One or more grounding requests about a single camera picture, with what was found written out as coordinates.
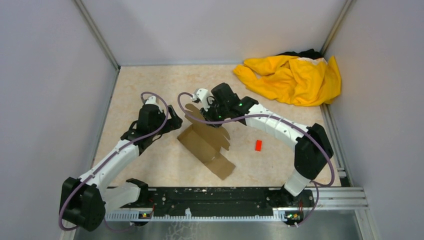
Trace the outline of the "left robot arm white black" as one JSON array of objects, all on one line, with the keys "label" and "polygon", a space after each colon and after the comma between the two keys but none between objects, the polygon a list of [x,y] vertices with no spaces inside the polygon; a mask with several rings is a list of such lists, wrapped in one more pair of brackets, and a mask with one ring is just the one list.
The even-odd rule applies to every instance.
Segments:
[{"label": "left robot arm white black", "polygon": [[162,135],[180,129],[183,120],[172,105],[162,110],[156,103],[146,103],[114,147],[97,165],[78,178],[68,177],[62,184],[59,207],[59,227],[63,221],[89,232],[98,228],[106,214],[128,204],[152,207],[147,183],[130,178],[118,187],[110,183],[131,162],[137,159]]}]

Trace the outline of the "small red block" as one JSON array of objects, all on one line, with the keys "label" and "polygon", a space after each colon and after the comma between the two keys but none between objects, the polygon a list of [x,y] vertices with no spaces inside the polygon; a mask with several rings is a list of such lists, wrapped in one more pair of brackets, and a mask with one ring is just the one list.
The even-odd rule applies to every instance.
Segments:
[{"label": "small red block", "polygon": [[255,143],[255,151],[260,152],[262,150],[263,141],[257,140]]}]

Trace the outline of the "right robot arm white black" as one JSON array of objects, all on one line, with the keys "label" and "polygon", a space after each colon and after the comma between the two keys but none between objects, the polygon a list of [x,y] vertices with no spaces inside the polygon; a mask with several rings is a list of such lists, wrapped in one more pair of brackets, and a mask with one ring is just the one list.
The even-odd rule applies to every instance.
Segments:
[{"label": "right robot arm white black", "polygon": [[252,97],[240,98],[227,83],[211,91],[198,88],[190,97],[202,105],[203,123],[218,128],[224,123],[239,122],[273,136],[293,150],[294,170],[281,193],[287,206],[295,206],[305,187],[331,164],[334,152],[324,127],[318,123],[306,126],[288,120]]}]

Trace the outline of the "brown cardboard box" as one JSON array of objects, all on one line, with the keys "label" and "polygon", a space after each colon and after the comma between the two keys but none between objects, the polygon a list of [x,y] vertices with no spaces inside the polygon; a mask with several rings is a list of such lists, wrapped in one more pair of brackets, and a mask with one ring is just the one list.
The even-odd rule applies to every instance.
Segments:
[{"label": "brown cardboard box", "polygon": [[225,180],[234,169],[221,150],[230,150],[230,134],[224,127],[212,127],[193,117],[203,120],[200,110],[193,104],[186,104],[184,118],[190,125],[177,137],[178,141],[219,179]]}]

